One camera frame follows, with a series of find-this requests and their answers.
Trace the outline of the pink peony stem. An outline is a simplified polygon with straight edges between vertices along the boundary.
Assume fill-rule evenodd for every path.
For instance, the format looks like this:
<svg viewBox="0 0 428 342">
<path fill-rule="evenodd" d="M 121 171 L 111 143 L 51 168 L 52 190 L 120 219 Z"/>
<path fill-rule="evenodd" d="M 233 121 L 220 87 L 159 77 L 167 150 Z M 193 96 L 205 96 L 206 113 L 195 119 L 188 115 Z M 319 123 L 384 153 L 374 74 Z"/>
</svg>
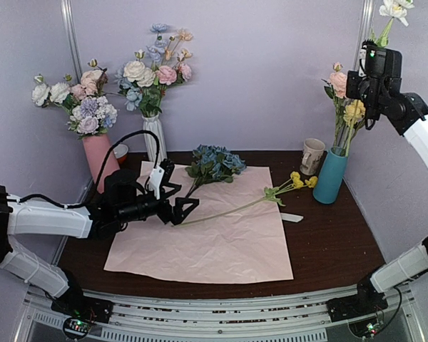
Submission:
<svg viewBox="0 0 428 342">
<path fill-rule="evenodd" d="M 347 75 L 343 73 L 342 69 L 343 66 L 339 62 L 332 65 L 329 78 L 324 80 L 324 90 L 335 107 L 335 135 L 332 150 L 339 156 L 346 156 L 349 128 L 345 108 L 349 101 L 346 97 Z"/>
</svg>

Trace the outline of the cream yellow rose stem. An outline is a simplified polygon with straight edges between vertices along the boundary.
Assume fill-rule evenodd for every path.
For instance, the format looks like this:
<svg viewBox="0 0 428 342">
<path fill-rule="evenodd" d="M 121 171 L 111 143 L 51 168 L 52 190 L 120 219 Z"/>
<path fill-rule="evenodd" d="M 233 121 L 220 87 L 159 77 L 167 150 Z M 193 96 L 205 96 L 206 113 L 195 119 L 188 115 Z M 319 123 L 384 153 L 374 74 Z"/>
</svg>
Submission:
<svg viewBox="0 0 428 342">
<path fill-rule="evenodd" d="M 350 145 L 354 135 L 356 124 L 360 124 L 365 116 L 366 108 L 361 100 L 353 100 L 345 107 L 345 114 L 343 120 L 348 127 L 348 134 L 346 140 L 345 156 L 347 157 L 350 152 Z"/>
</svg>

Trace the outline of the blue hydrangea stem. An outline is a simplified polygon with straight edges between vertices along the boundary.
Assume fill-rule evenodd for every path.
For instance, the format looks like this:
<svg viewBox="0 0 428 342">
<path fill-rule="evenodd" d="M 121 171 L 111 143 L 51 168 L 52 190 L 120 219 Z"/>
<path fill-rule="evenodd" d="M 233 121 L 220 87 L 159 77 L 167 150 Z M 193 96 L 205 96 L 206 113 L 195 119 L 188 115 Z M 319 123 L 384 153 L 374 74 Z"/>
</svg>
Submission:
<svg viewBox="0 0 428 342">
<path fill-rule="evenodd" d="M 188 176 L 193 179 L 185 197 L 189 198 L 203 185 L 231 183 L 234 176 L 240 175 L 246 167 L 245 161 L 226 147 L 199 145 L 193 150 L 193 161 L 185 167 Z"/>
</svg>

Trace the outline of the white carnation stem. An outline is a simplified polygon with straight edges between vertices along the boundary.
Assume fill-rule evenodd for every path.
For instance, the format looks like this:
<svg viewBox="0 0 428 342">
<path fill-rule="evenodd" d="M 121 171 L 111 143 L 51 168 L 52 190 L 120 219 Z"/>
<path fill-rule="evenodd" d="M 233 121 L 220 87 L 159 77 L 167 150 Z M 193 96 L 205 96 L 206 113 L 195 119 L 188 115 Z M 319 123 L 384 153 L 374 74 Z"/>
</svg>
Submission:
<svg viewBox="0 0 428 342">
<path fill-rule="evenodd" d="M 414 8 L 413 0 L 383 0 L 379 7 L 379 14 L 383 17 L 388 17 L 389 21 L 383 28 L 382 32 L 374 42 L 377 46 L 384 48 L 389 43 L 389 33 L 392 29 L 392 24 L 395 21 L 400 22 L 404 27 L 408 27 L 407 12 Z"/>
</svg>

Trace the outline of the pink wrapping paper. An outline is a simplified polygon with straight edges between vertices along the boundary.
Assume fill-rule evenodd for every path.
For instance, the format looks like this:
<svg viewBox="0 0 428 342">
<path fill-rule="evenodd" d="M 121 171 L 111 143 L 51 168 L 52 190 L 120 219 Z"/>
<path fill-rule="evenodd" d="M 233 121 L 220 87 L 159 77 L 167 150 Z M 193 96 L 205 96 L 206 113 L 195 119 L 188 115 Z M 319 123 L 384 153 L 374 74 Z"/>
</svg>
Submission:
<svg viewBox="0 0 428 342">
<path fill-rule="evenodd" d="M 232 183 L 196 190 L 184 222 L 256 200 L 271 187 L 269 167 L 247 167 Z M 199 284 L 252 284 L 293 278 L 278 205 L 262 202 L 224 217 L 174 227 L 157 217 L 131 222 L 111 245 L 104 270 Z"/>
</svg>

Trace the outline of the cream printed ribbon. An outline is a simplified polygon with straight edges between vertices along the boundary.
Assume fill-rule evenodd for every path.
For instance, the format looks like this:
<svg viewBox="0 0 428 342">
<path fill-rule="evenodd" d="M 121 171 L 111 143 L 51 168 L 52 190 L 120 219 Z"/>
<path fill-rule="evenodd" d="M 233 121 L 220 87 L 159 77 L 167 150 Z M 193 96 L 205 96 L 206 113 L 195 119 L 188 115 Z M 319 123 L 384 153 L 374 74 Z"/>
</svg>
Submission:
<svg viewBox="0 0 428 342">
<path fill-rule="evenodd" d="M 289 214 L 289 213 L 281 213 L 280 217 L 282 221 L 292 222 L 292 223 L 298 223 L 304 219 L 304 217 L 301 215 Z"/>
</svg>

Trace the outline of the small yellow flower stem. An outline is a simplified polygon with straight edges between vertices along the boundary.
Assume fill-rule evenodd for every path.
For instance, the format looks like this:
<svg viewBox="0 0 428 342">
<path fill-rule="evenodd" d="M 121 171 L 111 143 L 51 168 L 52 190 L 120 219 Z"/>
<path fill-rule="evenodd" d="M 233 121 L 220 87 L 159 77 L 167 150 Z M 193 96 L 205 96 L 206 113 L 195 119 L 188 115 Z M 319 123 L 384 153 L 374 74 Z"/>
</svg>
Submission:
<svg viewBox="0 0 428 342">
<path fill-rule="evenodd" d="M 260 204 L 262 202 L 274 202 L 279 207 L 284 207 L 285 204 L 282 202 L 282 199 L 280 198 L 280 195 L 286 194 L 288 192 L 292 192 L 295 190 L 301 190 L 304 188 L 314 189 L 318 183 L 318 176 L 311 176 L 306 180 L 302 180 L 301 174 L 297 171 L 293 171 L 290 173 L 290 177 L 283 182 L 281 185 L 277 187 L 265 187 L 263 189 L 263 195 L 262 197 L 258 198 L 257 200 L 253 200 L 252 202 L 249 202 L 247 204 L 241 205 L 239 207 L 236 207 L 234 209 L 230 209 L 221 213 L 217 213 L 214 215 L 210 215 L 208 217 L 203 217 L 199 219 L 195 219 L 189 222 L 184 222 L 181 224 L 174 224 L 175 227 L 186 227 L 188 225 L 197 224 L 201 222 L 207 222 L 212 219 L 216 219 L 218 217 L 224 217 L 229 214 L 234 214 L 236 212 L 243 211 L 245 209 L 248 209 L 250 207 L 253 207 L 257 204 Z"/>
</svg>

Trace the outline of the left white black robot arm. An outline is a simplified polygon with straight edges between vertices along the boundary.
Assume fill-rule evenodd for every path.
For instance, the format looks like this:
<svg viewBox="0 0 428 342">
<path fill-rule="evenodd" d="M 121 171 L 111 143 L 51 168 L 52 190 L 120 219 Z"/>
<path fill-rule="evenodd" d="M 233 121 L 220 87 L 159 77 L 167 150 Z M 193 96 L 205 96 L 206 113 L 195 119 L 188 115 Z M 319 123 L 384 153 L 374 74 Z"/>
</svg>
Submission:
<svg viewBox="0 0 428 342">
<path fill-rule="evenodd" d="M 129 222 L 157 216 L 163 223 L 181 224 L 199 205 L 198 199 L 170 197 L 181 185 L 169 181 L 172 170 L 152 169 L 146 186 L 132 170 L 117 170 L 104 180 L 98 199 L 85 204 L 52 203 L 42 195 L 18 198 L 0 185 L 0 269 L 44 291 L 54 311 L 89 323 L 107 323 L 113 303 L 83 293 L 75 276 L 30 252 L 17 234 L 52 234 L 77 239 L 105 239 L 122 232 Z"/>
</svg>

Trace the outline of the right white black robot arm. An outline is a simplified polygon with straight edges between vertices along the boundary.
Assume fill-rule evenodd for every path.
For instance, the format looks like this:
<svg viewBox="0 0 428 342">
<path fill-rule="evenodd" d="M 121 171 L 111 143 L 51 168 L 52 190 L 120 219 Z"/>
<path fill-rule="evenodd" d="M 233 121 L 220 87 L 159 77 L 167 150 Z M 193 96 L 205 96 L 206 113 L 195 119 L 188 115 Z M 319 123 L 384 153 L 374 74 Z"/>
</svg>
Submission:
<svg viewBox="0 0 428 342">
<path fill-rule="evenodd" d="M 365 106 L 366 128 L 385 117 L 408 143 L 411 167 L 428 190 L 428 105 L 415 92 L 402 91 L 402 54 L 367 43 L 358 71 L 347 77 L 347 97 Z M 327 301 L 331 322 L 361 319 L 388 307 L 386 293 L 428 274 L 428 235 L 407 251 L 363 277 L 352 294 Z"/>
</svg>

